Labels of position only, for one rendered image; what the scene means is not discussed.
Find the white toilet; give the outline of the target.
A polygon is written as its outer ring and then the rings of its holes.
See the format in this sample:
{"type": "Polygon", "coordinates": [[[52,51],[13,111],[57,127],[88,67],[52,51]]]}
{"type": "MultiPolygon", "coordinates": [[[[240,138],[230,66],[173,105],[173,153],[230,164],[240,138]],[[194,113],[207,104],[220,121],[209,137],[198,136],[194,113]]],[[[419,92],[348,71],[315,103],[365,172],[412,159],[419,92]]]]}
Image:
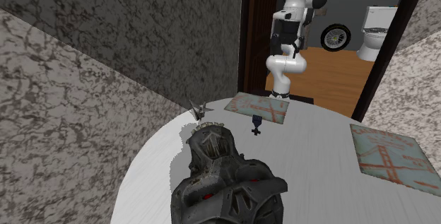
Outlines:
{"type": "Polygon", "coordinates": [[[367,7],[361,28],[363,44],[356,52],[359,59],[376,60],[397,9],[397,6],[367,7]]]}

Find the dark brown wooden door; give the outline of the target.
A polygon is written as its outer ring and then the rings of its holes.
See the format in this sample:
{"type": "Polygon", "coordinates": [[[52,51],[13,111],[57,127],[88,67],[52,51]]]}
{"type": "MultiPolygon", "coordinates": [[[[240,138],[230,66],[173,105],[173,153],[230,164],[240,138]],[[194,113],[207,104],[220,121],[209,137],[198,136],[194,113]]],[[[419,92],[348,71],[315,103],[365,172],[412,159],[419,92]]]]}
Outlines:
{"type": "Polygon", "coordinates": [[[277,0],[242,0],[237,90],[264,90],[271,24],[277,0]]]}

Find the dark blue medal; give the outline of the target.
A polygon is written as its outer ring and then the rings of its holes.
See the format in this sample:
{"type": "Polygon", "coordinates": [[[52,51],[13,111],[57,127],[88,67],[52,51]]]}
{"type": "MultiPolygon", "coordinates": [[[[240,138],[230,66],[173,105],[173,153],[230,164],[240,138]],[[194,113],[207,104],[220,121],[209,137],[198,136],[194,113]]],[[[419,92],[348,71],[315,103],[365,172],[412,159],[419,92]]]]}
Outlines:
{"type": "Polygon", "coordinates": [[[254,125],[254,128],[253,128],[253,130],[252,130],[252,133],[255,135],[255,136],[257,136],[258,134],[260,134],[261,132],[260,132],[260,130],[259,130],[259,126],[261,125],[261,123],[262,123],[262,116],[259,116],[259,115],[253,115],[252,116],[252,123],[253,123],[253,125],[254,125]]]}

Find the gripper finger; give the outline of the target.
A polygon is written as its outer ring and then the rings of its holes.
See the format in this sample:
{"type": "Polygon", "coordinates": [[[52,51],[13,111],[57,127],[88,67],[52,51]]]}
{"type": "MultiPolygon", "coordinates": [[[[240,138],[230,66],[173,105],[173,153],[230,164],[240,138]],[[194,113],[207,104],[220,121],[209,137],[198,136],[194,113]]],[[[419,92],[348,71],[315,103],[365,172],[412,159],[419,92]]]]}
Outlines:
{"type": "Polygon", "coordinates": [[[273,34],[270,40],[270,55],[278,55],[281,51],[281,43],[278,34],[273,34]]]}
{"type": "Polygon", "coordinates": [[[299,54],[300,50],[303,49],[305,43],[305,38],[298,37],[296,40],[293,40],[292,46],[294,47],[293,58],[299,54]]]}

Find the pale blue bridge picture mat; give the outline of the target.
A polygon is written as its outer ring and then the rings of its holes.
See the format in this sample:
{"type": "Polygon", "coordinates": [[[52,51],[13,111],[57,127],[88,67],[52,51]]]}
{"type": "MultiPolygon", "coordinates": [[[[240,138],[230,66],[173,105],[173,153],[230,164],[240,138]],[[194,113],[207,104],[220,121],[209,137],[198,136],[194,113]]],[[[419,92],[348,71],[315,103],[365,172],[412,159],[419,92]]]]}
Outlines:
{"type": "Polygon", "coordinates": [[[414,138],[350,125],[363,174],[441,197],[441,177],[414,138]]]}
{"type": "Polygon", "coordinates": [[[284,100],[239,92],[224,110],[251,117],[258,115],[263,120],[283,124],[288,106],[289,102],[284,100]]]}

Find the dark grey armoured figure bust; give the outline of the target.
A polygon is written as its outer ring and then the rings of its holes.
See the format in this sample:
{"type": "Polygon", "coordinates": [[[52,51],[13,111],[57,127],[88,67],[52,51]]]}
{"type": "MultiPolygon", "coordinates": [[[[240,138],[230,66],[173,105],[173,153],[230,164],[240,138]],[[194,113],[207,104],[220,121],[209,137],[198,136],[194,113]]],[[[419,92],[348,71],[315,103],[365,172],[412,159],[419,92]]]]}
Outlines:
{"type": "Polygon", "coordinates": [[[287,182],[245,159],[231,131],[205,122],[187,139],[190,176],[171,195],[171,224],[283,224],[287,182]]]}

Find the black wheel with silver rim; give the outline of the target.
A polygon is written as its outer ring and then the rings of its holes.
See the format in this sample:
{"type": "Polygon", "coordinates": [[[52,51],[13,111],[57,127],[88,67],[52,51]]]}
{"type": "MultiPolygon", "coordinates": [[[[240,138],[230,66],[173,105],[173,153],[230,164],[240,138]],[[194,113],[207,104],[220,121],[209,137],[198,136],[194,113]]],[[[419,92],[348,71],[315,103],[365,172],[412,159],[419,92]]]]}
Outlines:
{"type": "Polygon", "coordinates": [[[326,27],[320,37],[321,46],[328,52],[344,49],[351,41],[351,32],[343,24],[335,23],[326,27]]]}

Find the grey folded paper crane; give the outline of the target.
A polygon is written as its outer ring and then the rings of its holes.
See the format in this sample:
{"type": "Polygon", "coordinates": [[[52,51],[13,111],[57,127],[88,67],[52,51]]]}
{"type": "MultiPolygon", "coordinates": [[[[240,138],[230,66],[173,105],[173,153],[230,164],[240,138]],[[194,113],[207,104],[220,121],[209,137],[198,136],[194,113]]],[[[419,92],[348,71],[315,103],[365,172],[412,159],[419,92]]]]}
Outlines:
{"type": "Polygon", "coordinates": [[[206,103],[204,102],[203,105],[198,105],[194,103],[193,101],[189,100],[189,103],[192,106],[192,110],[194,112],[195,120],[200,121],[202,118],[205,117],[205,114],[207,112],[213,111],[211,108],[207,108],[206,103]]]}

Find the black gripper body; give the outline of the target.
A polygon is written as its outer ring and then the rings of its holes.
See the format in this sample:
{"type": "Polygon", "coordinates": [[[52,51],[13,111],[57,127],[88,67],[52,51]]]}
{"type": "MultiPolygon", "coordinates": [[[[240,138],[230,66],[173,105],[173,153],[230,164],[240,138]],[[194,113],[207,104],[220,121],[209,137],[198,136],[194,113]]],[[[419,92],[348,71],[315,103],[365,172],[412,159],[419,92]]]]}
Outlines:
{"type": "Polygon", "coordinates": [[[300,21],[274,19],[272,26],[273,44],[293,44],[298,39],[300,21]]]}

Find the round white table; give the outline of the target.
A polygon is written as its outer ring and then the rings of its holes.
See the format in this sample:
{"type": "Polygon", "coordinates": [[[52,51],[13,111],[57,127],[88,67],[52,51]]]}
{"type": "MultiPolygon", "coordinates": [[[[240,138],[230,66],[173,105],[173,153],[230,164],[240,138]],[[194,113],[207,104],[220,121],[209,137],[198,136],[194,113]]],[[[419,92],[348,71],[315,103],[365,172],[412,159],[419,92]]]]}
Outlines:
{"type": "MultiPolygon", "coordinates": [[[[352,119],[292,101],[284,123],[265,121],[254,135],[251,118],[227,104],[210,102],[205,120],[224,124],[241,154],[287,181],[283,224],[441,224],[441,197],[360,171],[352,119]]],[[[186,141],[195,127],[187,111],[149,138],[122,181],[110,224],[171,224],[170,197],[189,175],[186,141]]]]}

